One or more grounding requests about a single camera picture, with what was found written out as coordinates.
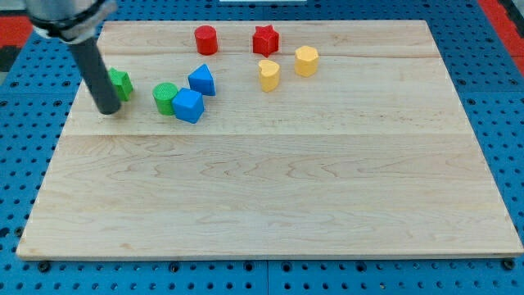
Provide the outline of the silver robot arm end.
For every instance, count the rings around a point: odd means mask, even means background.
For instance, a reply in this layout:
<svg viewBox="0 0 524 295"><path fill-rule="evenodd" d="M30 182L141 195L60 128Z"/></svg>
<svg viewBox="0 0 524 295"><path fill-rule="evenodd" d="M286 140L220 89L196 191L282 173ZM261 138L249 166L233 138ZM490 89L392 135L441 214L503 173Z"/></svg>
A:
<svg viewBox="0 0 524 295"><path fill-rule="evenodd" d="M24 0L34 31L46 39L78 44L118 9L116 0Z"/></svg>

